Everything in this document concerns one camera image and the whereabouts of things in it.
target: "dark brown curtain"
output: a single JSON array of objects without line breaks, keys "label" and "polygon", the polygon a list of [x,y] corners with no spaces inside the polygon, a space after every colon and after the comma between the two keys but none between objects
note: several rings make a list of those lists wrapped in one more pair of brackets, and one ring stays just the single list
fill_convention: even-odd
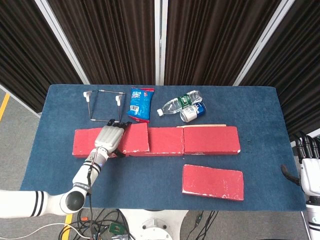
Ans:
[{"label": "dark brown curtain", "polygon": [[155,84],[153,0],[49,0],[92,84]]},{"label": "dark brown curtain", "polygon": [[320,1],[294,2],[241,85],[276,87],[289,134],[320,128]]},{"label": "dark brown curtain", "polygon": [[232,85],[278,0],[170,0],[165,85]]},{"label": "dark brown curtain", "polygon": [[82,83],[34,0],[2,0],[0,26],[0,84],[36,112],[51,84]]}]

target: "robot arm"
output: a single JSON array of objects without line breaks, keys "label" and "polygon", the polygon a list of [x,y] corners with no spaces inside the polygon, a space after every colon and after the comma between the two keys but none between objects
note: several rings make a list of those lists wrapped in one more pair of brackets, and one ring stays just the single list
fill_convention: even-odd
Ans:
[{"label": "robot arm", "polygon": [[70,191],[52,196],[45,191],[0,190],[0,218],[38,217],[45,214],[63,216],[82,209],[101,168],[109,155],[117,152],[125,128],[130,124],[113,122],[114,120],[110,120],[102,128],[94,143],[96,148],[74,176]]},{"label": "robot arm", "polygon": [[293,135],[300,163],[300,178],[288,173],[285,165],[281,165],[281,170],[288,180],[301,186],[303,192],[309,196],[306,201],[309,225],[307,233],[309,239],[316,240],[320,239],[320,140],[303,132],[300,132],[300,135],[302,140]]}]

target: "plastic bottle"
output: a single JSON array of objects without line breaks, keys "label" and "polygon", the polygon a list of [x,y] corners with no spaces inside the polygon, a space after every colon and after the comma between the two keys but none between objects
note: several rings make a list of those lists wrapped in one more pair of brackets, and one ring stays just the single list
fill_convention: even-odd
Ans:
[{"label": "plastic bottle", "polygon": [[176,97],[168,101],[162,108],[157,110],[159,116],[164,114],[176,114],[182,109],[191,106],[192,104],[200,103],[202,101],[202,96],[200,91],[193,90],[185,95]]}]

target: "blue tablecloth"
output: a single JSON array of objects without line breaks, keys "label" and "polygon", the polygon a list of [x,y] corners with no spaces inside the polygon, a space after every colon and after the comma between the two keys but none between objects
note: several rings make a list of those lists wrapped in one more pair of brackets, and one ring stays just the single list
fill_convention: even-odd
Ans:
[{"label": "blue tablecloth", "polygon": [[[42,190],[57,195],[71,189],[72,179],[83,163],[83,159],[72,156],[75,130],[104,125],[103,122],[89,120],[83,92],[97,89],[126,92],[122,111],[122,121],[126,122],[130,121],[126,112],[129,109],[131,87],[52,85],[46,97],[21,190]],[[92,206],[172,210],[303,210],[303,192],[288,181],[280,170],[280,164],[286,164],[290,172],[298,175],[276,89],[265,86],[155,86],[149,126],[183,125],[179,114],[159,117],[157,109],[192,90],[201,91],[207,112],[189,124],[236,126],[241,153],[109,159],[93,185]],[[93,118],[118,118],[115,94],[93,93],[90,100]],[[244,201],[182,194],[184,164],[242,171]]]}]

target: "yellow floor line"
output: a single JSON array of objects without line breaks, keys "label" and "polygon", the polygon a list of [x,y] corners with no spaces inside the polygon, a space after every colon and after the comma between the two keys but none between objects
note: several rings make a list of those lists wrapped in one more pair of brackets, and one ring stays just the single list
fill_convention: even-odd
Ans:
[{"label": "yellow floor line", "polygon": [[5,96],[4,96],[3,102],[1,104],[1,107],[0,107],[0,121],[2,119],[2,116],[4,115],[7,103],[9,101],[9,98],[10,98],[10,94],[6,93]]},{"label": "yellow floor line", "polygon": [[[70,224],[72,221],[72,214],[68,214],[66,217],[65,217],[65,224]],[[62,240],[68,240],[69,239],[69,232],[70,232],[70,228],[64,232],[64,234],[62,235]]]}]

